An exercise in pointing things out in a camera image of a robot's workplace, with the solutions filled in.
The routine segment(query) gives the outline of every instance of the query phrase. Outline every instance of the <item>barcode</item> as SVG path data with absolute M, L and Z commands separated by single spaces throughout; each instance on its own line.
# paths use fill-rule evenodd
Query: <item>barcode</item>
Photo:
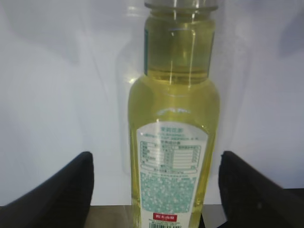
M 170 225 L 164 225 L 164 224 L 160 224 L 160 223 L 150 222 L 149 223 L 149 228 L 181 228 L 181 226 L 170 226 Z

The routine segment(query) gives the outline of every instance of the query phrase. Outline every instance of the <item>product label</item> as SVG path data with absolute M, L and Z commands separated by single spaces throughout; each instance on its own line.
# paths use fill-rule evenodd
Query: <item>product label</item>
M 179 122 L 137 130 L 142 228 L 188 228 L 207 141 Z

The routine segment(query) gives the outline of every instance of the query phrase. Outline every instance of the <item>cooking oil bottle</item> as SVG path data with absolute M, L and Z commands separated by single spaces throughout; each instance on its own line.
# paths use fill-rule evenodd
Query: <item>cooking oil bottle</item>
M 134 228 L 197 228 L 219 117 L 208 79 L 214 0 L 146 0 L 144 74 L 129 96 Z

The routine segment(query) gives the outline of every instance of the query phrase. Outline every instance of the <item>nutrition facts table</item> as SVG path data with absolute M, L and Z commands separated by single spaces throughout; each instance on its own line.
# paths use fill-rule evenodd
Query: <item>nutrition facts table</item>
M 141 141 L 141 167 L 164 173 L 196 173 L 201 146 L 156 144 Z

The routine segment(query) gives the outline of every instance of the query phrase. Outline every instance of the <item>red logo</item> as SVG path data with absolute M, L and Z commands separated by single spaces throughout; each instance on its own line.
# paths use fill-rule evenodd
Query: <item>red logo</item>
M 153 219 L 158 220 L 158 221 L 165 221 L 165 222 L 176 222 L 177 215 L 166 215 L 166 214 L 153 213 Z

